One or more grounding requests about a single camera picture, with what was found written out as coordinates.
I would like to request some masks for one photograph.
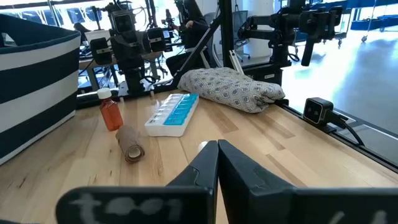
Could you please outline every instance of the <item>metal pole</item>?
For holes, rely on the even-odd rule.
[[[58,21],[57,15],[54,11],[54,7],[52,6],[51,0],[47,0],[47,4],[49,5],[52,17],[54,18],[55,25],[57,25],[57,27],[60,27],[60,23]]]
[[[216,32],[218,26],[221,23],[221,16],[218,16],[209,26],[209,28],[207,29],[206,33],[203,35],[203,37],[200,39],[199,43],[196,45],[196,47],[193,49],[193,51],[191,52],[191,54],[188,56],[188,58],[185,60],[184,64],[182,65],[182,67],[177,71],[176,76],[174,76],[174,79],[176,78],[180,78],[185,72],[187,72],[192,63],[197,59],[197,57],[200,55],[200,52],[202,51],[202,49],[206,46],[206,44],[209,42],[209,40],[213,37],[214,33]],[[225,56],[224,58],[224,64],[225,64],[225,59],[229,58],[229,52],[228,55]]]
[[[149,0],[149,5],[150,5],[150,11],[152,14],[152,27],[157,27],[157,22],[156,22],[156,8],[155,8],[155,3],[154,0]]]
[[[231,1],[220,0],[219,4],[220,4],[220,17],[221,17],[221,40],[223,41],[224,67],[233,68],[233,64],[229,57],[229,51],[234,50]]]
[[[145,0],[145,5],[147,6],[147,12],[148,12],[148,23],[152,24],[152,16],[150,15],[150,4],[149,4],[149,0]]]
[[[374,0],[373,10],[372,10],[372,16],[371,16],[371,20],[369,21],[369,25],[368,25],[368,33],[369,33],[369,30],[371,29],[371,23],[372,23],[372,20],[373,20],[374,9],[376,8],[376,3],[377,3],[377,0]]]

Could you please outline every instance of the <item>chair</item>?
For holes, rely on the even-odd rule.
[[[234,50],[237,51],[244,45],[249,43],[249,40],[240,40],[238,38],[238,30],[241,27],[241,25],[246,21],[248,18],[248,11],[243,10],[243,11],[236,11],[232,12],[232,26],[233,26],[233,36],[234,36]],[[247,56],[248,59],[250,60],[250,55],[243,53],[243,55],[239,54],[236,52],[236,56],[238,59],[240,59],[241,62],[243,62],[243,56]]]
[[[213,19],[215,19],[215,12],[209,12],[206,13],[204,15],[205,20],[207,22],[208,25],[211,24],[211,22],[213,22]],[[213,44],[213,36],[211,36],[211,39],[209,40],[209,42],[207,43],[207,49],[208,49],[208,53],[210,55],[210,67],[211,68],[215,68],[215,67],[222,67],[220,61],[218,60],[217,57],[217,53],[215,50],[215,45]]]

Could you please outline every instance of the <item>white bottle cap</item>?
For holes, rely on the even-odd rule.
[[[111,90],[109,88],[102,88],[97,90],[98,98],[103,100],[112,96]]]

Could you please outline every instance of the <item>black metal frame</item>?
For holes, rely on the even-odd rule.
[[[280,106],[282,109],[288,111],[289,113],[293,114],[294,116],[300,118],[301,120],[307,122],[305,119],[303,119],[302,113],[298,112],[297,110],[291,108],[289,106],[289,102],[285,102],[285,101],[279,101],[276,102],[276,105]],[[350,116],[353,119],[357,120],[357,121],[362,121],[359,118],[356,118],[354,116]],[[379,127],[373,125],[373,124],[369,124],[365,121],[363,121],[364,124],[375,128],[375,129],[380,129]],[[335,128],[332,128],[331,126],[327,126],[326,129],[322,130],[325,134],[341,141],[342,143],[346,144],[347,146],[351,147],[352,149],[354,149],[355,151],[358,151],[359,153],[369,157],[370,159],[380,163],[381,165],[387,167],[388,169],[398,173],[398,164],[392,162],[391,160],[389,160],[388,158],[385,158],[381,155],[379,155],[378,153],[375,153],[372,149],[366,147],[366,146],[360,146],[358,145],[357,142],[351,140],[350,138],[347,138],[346,136],[340,134],[337,132],[337,130]]]

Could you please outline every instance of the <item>floor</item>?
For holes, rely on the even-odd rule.
[[[398,133],[398,32],[351,32],[339,49],[337,40],[317,44],[309,67],[284,69],[282,87],[290,105],[303,111],[305,99],[319,96],[335,108]]]

